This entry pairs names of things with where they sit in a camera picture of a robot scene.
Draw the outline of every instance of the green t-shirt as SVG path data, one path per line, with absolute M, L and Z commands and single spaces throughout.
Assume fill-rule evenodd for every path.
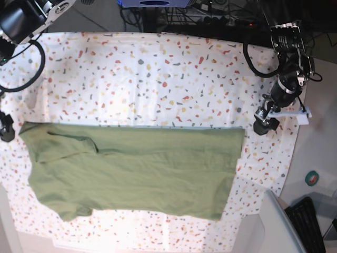
M 24 123 L 20 136 L 30 186 L 65 221 L 92 209 L 220 219 L 244 130 Z

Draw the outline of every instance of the table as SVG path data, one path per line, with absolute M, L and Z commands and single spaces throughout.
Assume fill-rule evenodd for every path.
M 295 119 L 276 132 L 253 132 L 254 112 L 275 78 L 254 76 L 242 44 L 174 34 L 44 34 L 42 76 L 7 94 L 1 110 L 18 132 L 24 121 L 99 126 L 246 130 L 241 159 L 220 221 L 136 210 L 94 211 L 63 222 L 28 185 L 31 162 L 23 141 L 0 143 L 1 184 L 16 229 L 87 250 L 230 251 L 241 219 L 259 212 L 266 189 L 280 195 L 298 133 Z M 270 49 L 250 47 L 262 72 L 277 67 Z M 22 85 L 37 70 L 35 48 L 0 69 L 1 85 Z

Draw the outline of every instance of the green round sticker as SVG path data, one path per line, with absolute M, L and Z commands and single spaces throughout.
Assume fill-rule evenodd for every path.
M 320 176 L 318 175 L 318 173 L 316 171 L 310 171 L 306 177 L 305 177 L 305 183 L 308 186 L 314 186 L 317 182 L 318 179 L 320 178 Z

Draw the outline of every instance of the white tablecloth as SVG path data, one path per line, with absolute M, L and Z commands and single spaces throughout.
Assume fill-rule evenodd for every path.
M 31 162 L 23 141 L 0 142 L 0 180 L 18 231 L 98 251 L 230 251 L 241 219 L 259 212 L 265 190 L 281 193 L 298 126 L 295 119 L 283 119 L 276 132 L 253 132 L 254 112 L 275 78 L 254 76 L 240 43 L 140 33 L 56 33 L 40 40 L 47 55 L 42 76 L 29 89 L 1 100 L 17 133 L 31 121 L 243 127 L 246 137 L 221 221 L 106 210 L 63 222 L 28 185 Z M 251 47 L 250 54 L 262 72 L 278 64 L 272 50 Z M 0 68 L 1 85 L 22 85 L 38 65 L 39 53 L 32 47 Z

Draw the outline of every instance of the terrazzo patterned tablecloth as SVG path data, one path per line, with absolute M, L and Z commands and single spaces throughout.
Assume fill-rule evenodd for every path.
M 246 136 L 230 197 L 220 221 L 137 210 L 94 211 L 62 222 L 28 185 L 24 142 L 0 142 L 1 184 L 18 231 L 56 243 L 171 252 L 230 251 L 241 219 L 259 212 L 264 192 L 281 193 L 298 133 L 295 119 L 277 132 L 253 132 L 259 99 L 275 79 L 254 76 L 240 43 L 172 34 L 56 33 L 41 37 L 47 62 L 29 89 L 7 94 L 1 109 L 18 132 L 24 121 L 167 128 L 243 127 Z M 250 47 L 262 72 L 278 62 L 272 50 Z M 39 65 L 29 49 L 0 68 L 1 85 L 26 82 Z

